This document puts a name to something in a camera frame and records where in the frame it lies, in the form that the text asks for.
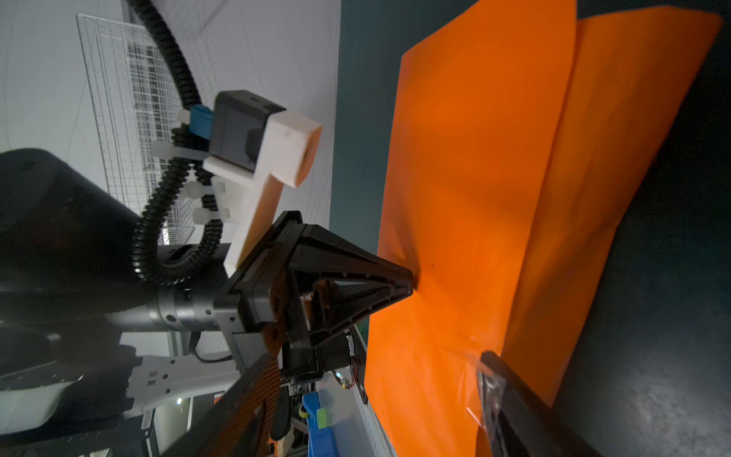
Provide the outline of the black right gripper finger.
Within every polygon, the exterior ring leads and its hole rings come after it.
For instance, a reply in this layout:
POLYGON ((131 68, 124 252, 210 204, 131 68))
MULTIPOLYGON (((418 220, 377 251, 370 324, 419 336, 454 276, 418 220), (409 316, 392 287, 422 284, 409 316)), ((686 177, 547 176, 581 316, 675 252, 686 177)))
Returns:
POLYGON ((481 362, 506 380, 497 430, 478 439, 478 452, 493 456, 598 456, 495 352, 481 362))

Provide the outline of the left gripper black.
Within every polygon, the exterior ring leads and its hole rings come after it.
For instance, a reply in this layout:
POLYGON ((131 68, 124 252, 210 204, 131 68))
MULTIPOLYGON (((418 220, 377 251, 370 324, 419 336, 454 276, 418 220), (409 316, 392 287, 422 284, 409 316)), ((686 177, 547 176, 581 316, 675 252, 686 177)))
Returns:
POLYGON ((284 383, 314 383, 353 363, 341 332, 413 289, 408 268, 286 211, 216 295, 214 314, 241 375, 268 357, 284 383))

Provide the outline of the clear tape piece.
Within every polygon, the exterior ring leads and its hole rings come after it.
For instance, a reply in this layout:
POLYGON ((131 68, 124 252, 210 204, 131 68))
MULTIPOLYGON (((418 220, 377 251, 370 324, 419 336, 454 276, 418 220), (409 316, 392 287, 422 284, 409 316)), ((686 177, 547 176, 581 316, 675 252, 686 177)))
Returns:
POLYGON ((486 434, 493 434, 499 423, 506 380, 477 356, 468 354, 466 360, 475 378, 474 388, 468 392, 466 410, 486 434))

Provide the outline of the orange wrapping paper sheet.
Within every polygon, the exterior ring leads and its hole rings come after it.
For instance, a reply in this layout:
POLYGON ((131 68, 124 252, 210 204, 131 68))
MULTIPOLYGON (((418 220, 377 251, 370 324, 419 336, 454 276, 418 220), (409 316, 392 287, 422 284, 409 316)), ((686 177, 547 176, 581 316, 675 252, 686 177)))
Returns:
POLYGON ((476 456, 476 360, 552 403, 622 218, 726 1, 479 1, 402 57, 379 253, 411 297, 369 323, 401 456, 476 456))

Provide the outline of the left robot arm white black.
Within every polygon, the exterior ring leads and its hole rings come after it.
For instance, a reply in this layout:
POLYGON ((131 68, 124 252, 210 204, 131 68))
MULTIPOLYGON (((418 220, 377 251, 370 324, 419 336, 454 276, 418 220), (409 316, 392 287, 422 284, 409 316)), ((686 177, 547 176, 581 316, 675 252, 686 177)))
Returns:
POLYGON ((201 100, 154 3, 137 14, 183 110, 167 167, 133 213, 45 150, 1 156, 1 434, 102 430, 196 388, 206 428, 268 434, 320 352, 411 296, 413 274, 298 211, 321 126, 249 91, 201 100))

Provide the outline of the green table mat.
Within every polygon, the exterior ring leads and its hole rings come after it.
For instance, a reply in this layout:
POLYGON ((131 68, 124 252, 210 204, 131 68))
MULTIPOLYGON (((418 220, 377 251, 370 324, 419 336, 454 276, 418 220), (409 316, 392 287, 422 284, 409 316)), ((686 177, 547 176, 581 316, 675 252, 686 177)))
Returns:
MULTIPOLYGON (((402 57, 477 2, 342 4, 330 224, 379 255, 402 57)), ((603 456, 729 455, 730 15, 620 222, 556 398, 543 402, 603 456)))

